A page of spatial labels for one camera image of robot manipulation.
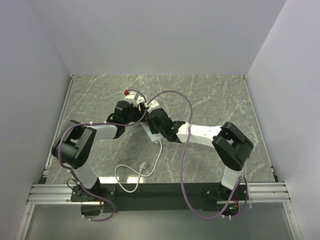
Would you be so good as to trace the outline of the white power strip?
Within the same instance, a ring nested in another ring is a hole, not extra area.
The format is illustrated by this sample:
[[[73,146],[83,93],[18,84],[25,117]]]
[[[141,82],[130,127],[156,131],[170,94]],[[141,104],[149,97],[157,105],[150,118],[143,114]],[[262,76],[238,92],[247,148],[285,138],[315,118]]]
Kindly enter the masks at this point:
[[[151,132],[151,129],[150,127],[148,126],[147,123],[145,122],[141,122],[140,125],[142,126],[142,128],[144,129],[145,133],[147,134],[147,136],[150,138],[150,141],[153,143],[153,144],[156,144],[158,143],[160,140],[164,139],[163,135],[160,134],[160,133],[155,133],[153,134]]]

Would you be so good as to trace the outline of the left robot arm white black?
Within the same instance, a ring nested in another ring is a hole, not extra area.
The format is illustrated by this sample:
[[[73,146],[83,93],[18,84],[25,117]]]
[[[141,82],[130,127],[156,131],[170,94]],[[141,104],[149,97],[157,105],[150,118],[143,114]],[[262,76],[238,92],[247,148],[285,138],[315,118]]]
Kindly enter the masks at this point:
[[[70,120],[57,137],[51,148],[51,155],[82,184],[82,195],[88,201],[96,200],[101,192],[100,180],[87,162],[93,143],[119,138],[126,127],[143,122],[147,114],[144,103],[133,104],[121,100],[117,102],[114,112],[106,121],[100,124],[84,124]]]

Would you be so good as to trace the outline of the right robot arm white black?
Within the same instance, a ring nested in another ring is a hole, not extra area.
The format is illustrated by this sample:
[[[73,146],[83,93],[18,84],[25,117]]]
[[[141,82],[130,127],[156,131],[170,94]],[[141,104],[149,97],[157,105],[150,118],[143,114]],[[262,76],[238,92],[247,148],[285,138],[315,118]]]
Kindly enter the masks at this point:
[[[146,121],[153,134],[161,134],[169,142],[188,142],[214,148],[225,165],[219,193],[226,200],[237,194],[236,182],[254,149],[254,144],[233,123],[204,126],[173,121],[162,108],[149,113]]]

